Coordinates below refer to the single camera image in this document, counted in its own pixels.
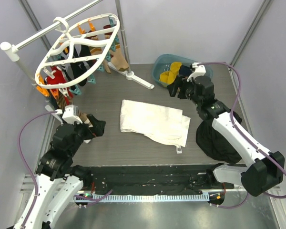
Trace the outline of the yellow sock striped cuff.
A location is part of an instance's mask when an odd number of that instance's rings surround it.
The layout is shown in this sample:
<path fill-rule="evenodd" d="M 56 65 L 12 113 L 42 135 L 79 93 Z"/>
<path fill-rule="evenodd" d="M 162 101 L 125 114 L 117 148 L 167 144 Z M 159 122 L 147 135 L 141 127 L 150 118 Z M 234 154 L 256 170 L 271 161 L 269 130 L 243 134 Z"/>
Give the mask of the yellow sock striped cuff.
<path fill-rule="evenodd" d="M 173 72 L 174 74 L 178 74 L 182 65 L 183 64 L 181 62 L 173 62 L 170 65 L 170 71 Z"/>

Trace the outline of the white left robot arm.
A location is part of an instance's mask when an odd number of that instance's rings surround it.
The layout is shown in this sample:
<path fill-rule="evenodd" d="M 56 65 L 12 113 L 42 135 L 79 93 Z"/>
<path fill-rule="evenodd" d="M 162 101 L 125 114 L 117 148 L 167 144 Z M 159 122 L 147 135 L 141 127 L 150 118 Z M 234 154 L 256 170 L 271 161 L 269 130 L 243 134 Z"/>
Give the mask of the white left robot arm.
<path fill-rule="evenodd" d="M 57 127 L 50 149 L 42 156 L 35 173 L 30 176 L 34 189 L 13 229 L 52 229 L 59 217 L 80 190 L 92 184 L 90 169 L 73 166 L 72 158 L 85 140 L 104 134 L 106 122 L 87 115 L 87 124 L 62 124 Z"/>

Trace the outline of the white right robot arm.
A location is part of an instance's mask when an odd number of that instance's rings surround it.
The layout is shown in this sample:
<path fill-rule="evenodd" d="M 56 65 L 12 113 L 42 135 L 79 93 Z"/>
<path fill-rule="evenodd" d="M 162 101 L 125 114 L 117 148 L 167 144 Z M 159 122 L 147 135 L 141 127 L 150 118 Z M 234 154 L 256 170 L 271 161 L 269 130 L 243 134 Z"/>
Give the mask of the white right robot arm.
<path fill-rule="evenodd" d="M 192 101 L 199 117 L 219 132 L 245 162 L 245 167 L 216 166 L 205 177 L 210 188 L 226 182 L 243 186 L 251 196 L 257 197 L 282 182 L 283 173 L 278 166 L 284 166 L 284 156 L 278 151 L 270 152 L 239 125 L 232 111 L 215 98 L 214 84 L 208 76 L 193 80 L 178 76 L 167 89 L 171 97 Z"/>

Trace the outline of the teal plastic basin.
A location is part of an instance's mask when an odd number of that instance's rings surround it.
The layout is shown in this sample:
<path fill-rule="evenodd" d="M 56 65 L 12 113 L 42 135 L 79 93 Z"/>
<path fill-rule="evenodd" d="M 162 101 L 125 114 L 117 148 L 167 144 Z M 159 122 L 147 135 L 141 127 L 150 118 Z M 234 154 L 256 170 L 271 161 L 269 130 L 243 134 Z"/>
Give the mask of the teal plastic basin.
<path fill-rule="evenodd" d="M 152 75 L 155 82 L 158 85 L 162 86 L 163 88 L 166 88 L 168 84 L 159 81 L 160 74 L 165 71 L 169 71 L 170 65 L 173 62 L 181 62 L 183 65 L 190 67 L 190 65 L 195 61 L 173 54 L 163 54 L 159 56 L 156 62 L 154 63 Z"/>

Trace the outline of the white folded towel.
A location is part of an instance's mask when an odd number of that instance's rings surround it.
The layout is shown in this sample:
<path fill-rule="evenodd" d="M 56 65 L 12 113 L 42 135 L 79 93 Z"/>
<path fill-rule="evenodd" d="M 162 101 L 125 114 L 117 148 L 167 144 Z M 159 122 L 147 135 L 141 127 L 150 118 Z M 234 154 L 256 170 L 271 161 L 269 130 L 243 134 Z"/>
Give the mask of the white folded towel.
<path fill-rule="evenodd" d="M 190 120 L 181 109 L 123 100 L 120 131 L 139 133 L 163 145 L 185 147 Z"/>

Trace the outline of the black crumpled cloth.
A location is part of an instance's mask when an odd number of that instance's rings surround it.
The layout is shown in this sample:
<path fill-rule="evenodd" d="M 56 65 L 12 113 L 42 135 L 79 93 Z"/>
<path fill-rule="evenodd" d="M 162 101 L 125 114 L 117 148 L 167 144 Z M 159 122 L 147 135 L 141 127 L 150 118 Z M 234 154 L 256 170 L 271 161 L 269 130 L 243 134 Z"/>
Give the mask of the black crumpled cloth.
<path fill-rule="evenodd" d="M 214 160 L 236 164 L 242 159 L 232 145 L 206 121 L 198 126 L 195 138 L 201 150 Z"/>

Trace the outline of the black sock white stripes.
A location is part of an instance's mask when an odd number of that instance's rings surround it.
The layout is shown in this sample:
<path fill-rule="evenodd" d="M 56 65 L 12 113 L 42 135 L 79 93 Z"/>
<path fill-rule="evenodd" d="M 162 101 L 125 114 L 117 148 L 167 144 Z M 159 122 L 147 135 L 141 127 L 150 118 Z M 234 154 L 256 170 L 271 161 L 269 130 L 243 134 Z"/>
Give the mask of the black sock white stripes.
<path fill-rule="evenodd" d="M 59 60 L 65 60 L 67 57 L 69 57 L 69 54 L 70 54 L 69 50 L 70 50 L 69 47 L 63 50 L 63 54 L 59 57 Z M 81 45 L 80 54 L 78 54 L 76 51 L 76 48 L 74 48 L 73 58 L 85 57 L 89 55 L 90 55 L 89 48 L 85 45 Z M 87 63 L 89 67 L 92 67 L 95 61 L 88 60 L 88 61 L 69 63 L 74 79 L 77 79 L 79 76 L 83 75 L 84 73 L 88 71 L 88 68 L 85 66 L 85 63 Z"/>

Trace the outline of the beige striped long sock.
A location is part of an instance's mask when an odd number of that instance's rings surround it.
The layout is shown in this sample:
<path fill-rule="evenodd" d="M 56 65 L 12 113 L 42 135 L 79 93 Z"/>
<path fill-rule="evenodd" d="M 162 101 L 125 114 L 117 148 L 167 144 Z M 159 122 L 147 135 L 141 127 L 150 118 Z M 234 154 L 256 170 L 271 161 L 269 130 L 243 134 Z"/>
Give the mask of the beige striped long sock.
<path fill-rule="evenodd" d="M 128 70 L 129 64 L 122 54 L 120 43 L 114 42 L 113 45 L 115 46 L 116 49 L 115 49 L 115 51 L 112 51 L 111 49 L 109 50 L 109 54 L 111 57 L 110 63 L 112 63 L 112 65 L 118 71 L 124 72 L 124 71 Z"/>

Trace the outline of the maroon tan striped sock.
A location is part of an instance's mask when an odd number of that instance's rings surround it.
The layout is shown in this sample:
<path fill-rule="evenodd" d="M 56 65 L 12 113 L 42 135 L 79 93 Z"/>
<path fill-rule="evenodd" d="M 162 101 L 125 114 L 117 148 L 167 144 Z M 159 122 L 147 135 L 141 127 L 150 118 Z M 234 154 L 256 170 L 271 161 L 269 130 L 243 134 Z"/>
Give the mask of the maroon tan striped sock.
<path fill-rule="evenodd" d="M 105 26 L 103 26 L 104 29 L 108 29 L 108 28 L 111 28 L 112 26 L 110 24 L 107 24 Z M 94 27 L 93 24 L 90 24 L 90 31 L 89 32 L 94 32 L 96 31 L 96 28 Z M 109 39 L 112 35 L 112 32 L 109 32 L 109 33 L 105 33 L 104 34 L 104 37 L 105 39 Z M 98 41 L 99 40 L 99 36 L 98 35 L 95 35 L 95 36 L 91 36 L 91 37 L 88 37 L 88 39 L 90 40 L 94 40 L 94 41 Z M 101 47 L 90 47 L 89 46 L 89 50 L 90 50 L 90 54 L 91 55 L 98 55 L 98 54 L 101 54 L 102 53 L 102 48 Z"/>

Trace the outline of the white drying rack stand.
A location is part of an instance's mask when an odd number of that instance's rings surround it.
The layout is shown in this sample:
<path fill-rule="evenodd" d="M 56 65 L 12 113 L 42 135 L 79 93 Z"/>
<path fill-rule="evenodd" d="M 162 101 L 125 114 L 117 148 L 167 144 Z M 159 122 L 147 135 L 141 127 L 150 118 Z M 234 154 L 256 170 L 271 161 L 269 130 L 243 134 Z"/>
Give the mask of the white drying rack stand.
<path fill-rule="evenodd" d="M 123 46 L 126 46 L 126 37 L 124 33 L 124 26 L 123 26 L 123 19 L 120 17 L 120 15 L 114 15 L 111 13 L 101 14 L 94 17 L 86 18 L 82 21 L 77 22 L 73 26 L 70 26 L 68 24 L 68 21 L 77 15 L 85 12 L 86 10 L 90 9 L 94 5 L 98 4 L 98 1 L 95 0 L 82 8 L 76 10 L 75 12 L 69 14 L 68 16 L 62 18 L 62 17 L 56 17 L 53 21 L 53 24 L 48 26 L 45 29 L 37 31 L 34 35 L 30 36 L 29 38 L 25 39 L 24 41 L 20 42 L 17 45 L 12 45 L 9 42 L 2 42 L 0 44 L 0 49 L 6 53 L 6 55 L 10 58 L 12 62 L 17 63 L 20 68 L 26 73 L 26 75 L 32 80 L 33 85 L 37 88 L 40 88 L 42 91 L 50 90 L 51 88 L 70 88 L 72 86 L 77 85 L 79 82 L 87 79 L 89 76 L 91 76 L 102 64 L 103 60 L 106 56 L 109 54 L 109 50 L 113 49 L 113 43 L 115 41 L 115 37 L 118 35 L 118 33 L 122 36 L 122 42 Z M 83 23 L 92 23 L 94 20 L 99 20 L 102 18 L 109 18 L 113 20 L 111 23 L 111 28 L 108 29 L 102 29 L 90 33 L 85 34 L 79 34 L 72 36 L 70 32 L 74 30 L 75 28 L 79 27 Z M 20 57 L 17 54 L 20 49 L 27 46 L 28 44 L 32 43 L 33 41 L 37 40 L 38 38 L 41 38 L 45 34 L 49 33 L 52 30 L 56 30 L 61 33 L 60 37 L 56 40 L 53 46 L 49 49 L 45 57 L 42 59 L 41 63 L 39 64 L 36 73 L 31 74 L 27 72 L 26 66 L 21 65 Z M 112 35 L 109 39 L 105 39 L 104 34 L 112 32 Z M 98 41 L 90 40 L 88 37 L 91 36 L 99 36 Z M 85 45 L 90 47 L 101 47 L 102 53 L 98 55 L 91 55 L 89 57 L 79 57 L 79 58 L 73 58 L 73 51 L 75 45 Z M 59 60 L 59 57 L 63 54 L 63 50 L 65 50 L 67 47 L 70 48 L 69 57 L 67 57 L 65 60 Z M 47 68 L 48 66 L 56 66 L 60 64 L 66 64 L 71 62 L 81 62 L 81 61 L 88 61 L 88 60 L 95 60 L 95 65 L 89 69 L 86 73 L 79 76 L 77 79 L 74 79 L 68 83 L 64 84 L 44 84 L 43 78 L 41 77 L 41 71 L 43 71 L 44 68 Z"/>

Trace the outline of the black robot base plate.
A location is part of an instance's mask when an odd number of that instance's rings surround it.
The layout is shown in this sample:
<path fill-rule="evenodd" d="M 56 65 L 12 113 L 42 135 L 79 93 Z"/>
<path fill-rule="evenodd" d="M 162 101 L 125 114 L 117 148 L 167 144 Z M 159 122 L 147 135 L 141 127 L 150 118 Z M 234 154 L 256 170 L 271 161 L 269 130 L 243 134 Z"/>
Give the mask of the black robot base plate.
<path fill-rule="evenodd" d="M 96 194 L 132 196 L 201 194 L 203 190 L 227 190 L 239 185 L 220 182 L 211 174 L 214 165 L 140 165 L 85 167 L 91 180 L 84 185 Z"/>

